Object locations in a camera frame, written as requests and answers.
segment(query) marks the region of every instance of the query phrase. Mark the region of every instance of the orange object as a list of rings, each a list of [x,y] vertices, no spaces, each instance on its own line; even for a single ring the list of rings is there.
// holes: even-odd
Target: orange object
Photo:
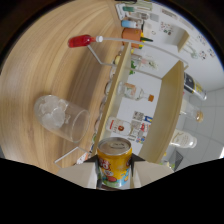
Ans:
[[[124,28],[123,33],[122,33],[122,38],[140,42],[141,32],[142,32],[142,30],[140,30],[140,29]],[[139,44],[132,43],[131,46],[134,48],[139,48]]]

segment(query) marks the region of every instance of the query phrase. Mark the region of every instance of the plastic cup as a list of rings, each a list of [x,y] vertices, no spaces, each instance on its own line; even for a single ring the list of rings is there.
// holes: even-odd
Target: plastic cup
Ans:
[[[88,110],[57,96],[46,95],[38,98],[34,113],[43,127],[74,143],[84,137],[89,127]]]

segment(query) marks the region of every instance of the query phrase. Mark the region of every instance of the glass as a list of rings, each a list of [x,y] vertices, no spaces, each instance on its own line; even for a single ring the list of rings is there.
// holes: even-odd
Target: glass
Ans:
[[[43,127],[71,142],[79,142],[89,127],[90,114],[78,105],[46,95],[38,98],[34,113]]]
[[[203,121],[202,111],[198,107],[187,102],[184,98],[182,100],[180,114],[186,116],[187,118],[193,119],[198,123]]]

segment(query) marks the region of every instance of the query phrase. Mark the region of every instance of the wooden table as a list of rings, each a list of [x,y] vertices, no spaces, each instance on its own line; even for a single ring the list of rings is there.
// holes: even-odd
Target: wooden table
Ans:
[[[90,149],[110,67],[101,66],[87,47],[68,48],[67,41],[82,34],[121,37],[115,4],[69,2],[39,18],[16,42],[0,76],[0,145],[6,159],[56,174],[56,159],[78,145]],[[121,45],[105,41],[91,46],[102,61],[111,63]],[[35,101],[48,94],[89,110],[90,126],[79,144],[52,134],[35,118]],[[60,166],[71,166],[80,156],[72,155]]]

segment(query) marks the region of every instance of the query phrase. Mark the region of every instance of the yellow can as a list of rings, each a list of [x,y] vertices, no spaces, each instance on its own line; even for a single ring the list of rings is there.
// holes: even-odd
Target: yellow can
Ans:
[[[129,177],[132,148],[124,138],[110,137],[99,142],[97,148],[102,182],[108,187],[121,187]]]

